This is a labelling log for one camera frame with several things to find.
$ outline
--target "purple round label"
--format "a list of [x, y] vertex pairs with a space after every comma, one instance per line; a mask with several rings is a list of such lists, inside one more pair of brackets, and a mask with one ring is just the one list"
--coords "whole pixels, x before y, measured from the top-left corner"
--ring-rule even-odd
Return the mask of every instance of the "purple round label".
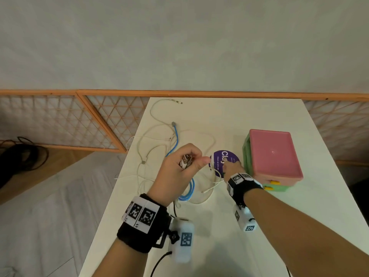
[[223, 178], [223, 164], [225, 160], [228, 160], [229, 162], [235, 163], [236, 161], [239, 161], [239, 158], [230, 151], [216, 151], [213, 153], [210, 158], [212, 159], [212, 163], [214, 165], [214, 168], [218, 170], [220, 175], [222, 175]]

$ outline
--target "black cable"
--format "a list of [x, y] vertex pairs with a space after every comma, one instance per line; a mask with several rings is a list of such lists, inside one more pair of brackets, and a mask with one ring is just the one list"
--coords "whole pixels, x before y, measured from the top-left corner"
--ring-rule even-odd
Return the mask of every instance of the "black cable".
[[158, 262], [156, 263], [156, 265], [154, 266], [154, 269], [151, 272], [150, 277], [152, 277], [152, 275], [154, 274], [154, 271], [155, 271], [156, 267], [158, 266], [159, 262], [161, 262], [161, 260], [163, 258], [165, 258], [166, 256], [169, 256], [170, 254], [172, 254], [172, 251], [169, 251], [169, 252], [165, 253], [161, 258], [159, 258]]
[[177, 213], [176, 213], [176, 202], [173, 201], [173, 211], [174, 211], [174, 215], [177, 217]]
[[286, 265], [286, 268], [287, 268], [288, 276], [291, 277], [291, 273], [290, 273], [290, 270], [288, 269], [287, 265]]
[[[18, 137], [19, 143], [13, 140], [5, 140], [0, 147], [8, 141], [14, 143], [13, 146], [6, 148], [0, 155], [0, 188], [2, 188], [15, 174], [23, 171], [32, 171], [40, 168], [49, 158], [49, 150], [42, 146], [34, 144], [31, 140]], [[46, 153], [44, 161], [37, 167], [35, 164], [39, 161], [40, 149]]]

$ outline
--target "pink lid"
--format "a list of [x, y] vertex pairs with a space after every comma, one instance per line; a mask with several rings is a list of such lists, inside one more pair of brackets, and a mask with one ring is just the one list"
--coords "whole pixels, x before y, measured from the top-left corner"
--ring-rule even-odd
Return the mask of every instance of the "pink lid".
[[303, 179], [289, 132], [250, 130], [254, 174]]

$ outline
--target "wooden frame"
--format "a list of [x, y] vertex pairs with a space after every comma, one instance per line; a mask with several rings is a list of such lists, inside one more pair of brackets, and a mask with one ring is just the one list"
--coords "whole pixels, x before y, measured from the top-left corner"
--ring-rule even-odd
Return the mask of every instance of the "wooden frame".
[[[0, 95], [73, 95], [90, 113], [92, 118], [110, 137], [117, 149], [73, 147], [64, 145], [45, 145], [45, 147], [56, 149], [78, 149], [89, 151], [111, 151], [126, 153], [127, 150], [111, 130], [109, 125], [101, 117], [96, 108], [86, 97], [91, 96], [138, 96], [138, 97], [198, 97], [198, 98], [281, 98], [281, 99], [302, 99], [302, 100], [329, 100], [329, 101], [353, 101], [369, 102], [367, 93], [291, 93], [291, 92], [215, 92], [215, 91], [182, 91], [182, 90], [88, 90], [88, 89], [70, 89], [70, 90], [0, 90]], [[337, 160], [338, 165], [369, 166], [369, 163], [358, 163], [353, 161]]]

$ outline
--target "white tabletop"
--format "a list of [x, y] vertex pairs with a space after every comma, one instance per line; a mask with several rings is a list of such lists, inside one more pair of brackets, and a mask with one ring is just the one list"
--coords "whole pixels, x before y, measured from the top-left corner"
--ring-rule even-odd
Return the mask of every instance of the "white tabletop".
[[[159, 124], [149, 113], [153, 103], [159, 99], [150, 98], [136, 135], [142, 135]], [[154, 116], [167, 123], [175, 121], [180, 131], [187, 130], [180, 133], [179, 145], [193, 143], [204, 151], [212, 143], [212, 137], [201, 132], [213, 135], [216, 144], [209, 154], [226, 149], [242, 160], [242, 145], [250, 129], [290, 132], [304, 180], [286, 192], [272, 194], [369, 253], [369, 228], [301, 100], [176, 99], [183, 104], [161, 101], [153, 109]], [[166, 126], [158, 126], [147, 135], [167, 139], [171, 134]], [[136, 175], [141, 162], [136, 151], [138, 140], [139, 137], [136, 137], [132, 143], [120, 178]], [[161, 143], [165, 142], [144, 138], [140, 151], [146, 155], [152, 147]], [[141, 165], [140, 175], [155, 178], [163, 158], [164, 147], [154, 149], [145, 167]], [[123, 212], [136, 194], [136, 177], [117, 180], [79, 276], [93, 274], [116, 237]], [[193, 220], [196, 225], [192, 260], [183, 265], [166, 257], [154, 276], [286, 277], [288, 274], [283, 261], [261, 230], [241, 232], [232, 212], [233, 205], [224, 184], [217, 186], [201, 205], [182, 204], [177, 215]], [[167, 249], [168, 241], [163, 249], [151, 250], [145, 276], [150, 275]]]

